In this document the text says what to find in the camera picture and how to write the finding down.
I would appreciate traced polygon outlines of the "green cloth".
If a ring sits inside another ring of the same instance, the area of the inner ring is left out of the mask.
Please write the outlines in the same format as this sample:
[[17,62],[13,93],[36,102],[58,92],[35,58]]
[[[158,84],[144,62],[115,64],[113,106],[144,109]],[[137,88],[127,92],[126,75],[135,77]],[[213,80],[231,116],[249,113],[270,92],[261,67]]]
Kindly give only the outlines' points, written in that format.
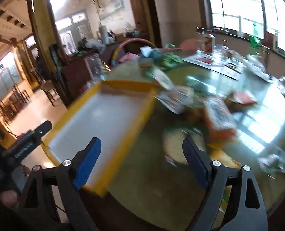
[[172,52],[164,53],[160,60],[160,66],[165,69],[174,68],[182,63],[182,59]]

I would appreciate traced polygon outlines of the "large printed paper sheet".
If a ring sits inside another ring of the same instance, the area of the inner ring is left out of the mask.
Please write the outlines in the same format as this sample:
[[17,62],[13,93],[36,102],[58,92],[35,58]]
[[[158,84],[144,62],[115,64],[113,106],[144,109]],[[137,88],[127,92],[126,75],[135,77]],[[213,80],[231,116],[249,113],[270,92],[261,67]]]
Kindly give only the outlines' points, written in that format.
[[225,57],[219,52],[197,52],[193,55],[183,57],[182,60],[234,80],[239,80],[243,74],[244,64],[242,62],[235,58]]

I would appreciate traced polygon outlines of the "orange cracker pack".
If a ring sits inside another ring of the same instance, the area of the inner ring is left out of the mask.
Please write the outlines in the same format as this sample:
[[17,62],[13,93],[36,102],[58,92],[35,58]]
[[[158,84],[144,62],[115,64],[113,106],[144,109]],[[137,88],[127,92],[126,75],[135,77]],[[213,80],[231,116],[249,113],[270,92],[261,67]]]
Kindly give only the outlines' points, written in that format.
[[236,136],[236,123],[221,97],[213,95],[205,98],[203,110],[211,140],[228,140]]

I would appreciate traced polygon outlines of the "yellow rimmed white tray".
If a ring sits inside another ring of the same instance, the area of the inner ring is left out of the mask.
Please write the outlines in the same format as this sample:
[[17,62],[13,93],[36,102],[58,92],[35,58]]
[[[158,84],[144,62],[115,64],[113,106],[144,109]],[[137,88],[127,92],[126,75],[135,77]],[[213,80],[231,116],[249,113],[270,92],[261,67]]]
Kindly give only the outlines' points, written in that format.
[[147,82],[109,80],[77,99],[46,135],[42,149],[58,166],[83,150],[92,138],[101,153],[85,185],[104,196],[155,105],[155,86]]

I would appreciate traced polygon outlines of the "white liquor bottle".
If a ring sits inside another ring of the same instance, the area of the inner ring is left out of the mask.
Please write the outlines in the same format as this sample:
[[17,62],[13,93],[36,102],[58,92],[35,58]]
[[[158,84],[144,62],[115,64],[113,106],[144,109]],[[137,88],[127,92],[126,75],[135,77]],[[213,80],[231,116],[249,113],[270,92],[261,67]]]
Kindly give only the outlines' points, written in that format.
[[213,53],[214,46],[215,46],[215,36],[212,35],[212,32],[207,30],[205,33],[202,34],[202,49],[206,53]]

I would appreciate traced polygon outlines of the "tissue box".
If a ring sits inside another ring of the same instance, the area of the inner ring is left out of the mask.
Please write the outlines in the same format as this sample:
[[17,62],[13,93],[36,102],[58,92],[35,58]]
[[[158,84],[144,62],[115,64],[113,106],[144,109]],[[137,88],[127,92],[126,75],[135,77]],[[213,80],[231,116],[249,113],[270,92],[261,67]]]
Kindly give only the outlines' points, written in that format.
[[138,59],[138,66],[140,68],[150,68],[162,57],[162,53],[159,49],[153,49],[149,46],[140,48],[141,55]]

